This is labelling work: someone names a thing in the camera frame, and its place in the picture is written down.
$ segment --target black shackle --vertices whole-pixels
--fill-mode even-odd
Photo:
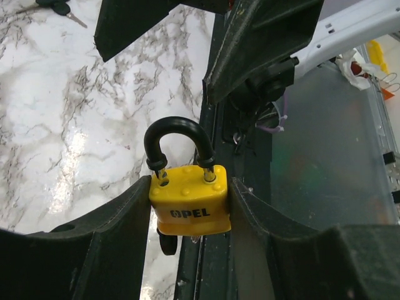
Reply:
[[[144,150],[149,169],[156,172],[158,179],[166,178],[167,157],[160,148],[160,139],[170,133],[183,134],[190,138],[197,149],[197,164],[204,169],[206,181],[214,181],[215,153],[204,129],[185,117],[165,117],[150,125],[144,135]]]

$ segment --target white marble surface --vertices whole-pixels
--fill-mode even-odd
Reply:
[[[122,193],[145,165],[146,128],[164,116],[198,119],[214,16],[177,7],[103,63],[93,34],[100,0],[71,0],[88,28],[28,2],[0,0],[0,227],[50,231]],[[171,166],[194,145],[167,136]],[[178,255],[161,254],[152,217],[142,300],[172,299]]]

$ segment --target marble countertop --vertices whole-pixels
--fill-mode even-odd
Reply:
[[[50,231],[121,194],[149,174],[147,127],[164,116],[197,120],[213,14],[178,6],[103,63],[93,35],[100,0],[71,0],[87,29],[27,1],[0,2],[0,227]],[[169,165],[194,144],[161,141]],[[142,300],[172,299],[178,254],[161,254],[152,215]]]

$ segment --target key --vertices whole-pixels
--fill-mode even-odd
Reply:
[[[36,0],[34,4],[29,5],[27,7],[24,7],[18,11],[16,11],[16,14],[21,14],[25,13],[27,11],[32,11],[34,9],[39,9],[39,8],[50,8],[51,6],[55,5],[58,2],[68,2],[69,0]]]
[[[66,16],[68,19],[71,19],[75,22],[77,22],[79,25],[81,25],[84,28],[88,28],[88,25],[83,23],[81,20],[79,20],[72,12],[71,8],[69,7],[68,4],[65,2],[57,2],[54,6],[51,7],[52,10],[60,15],[60,16]]]

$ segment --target yellow padlock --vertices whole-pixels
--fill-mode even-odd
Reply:
[[[159,140],[180,133],[196,144],[198,166],[165,170],[167,159]],[[167,117],[146,131],[147,165],[155,171],[149,192],[157,226],[168,236],[203,236],[231,230],[228,179],[223,166],[215,165],[211,142],[202,127],[183,117]]]

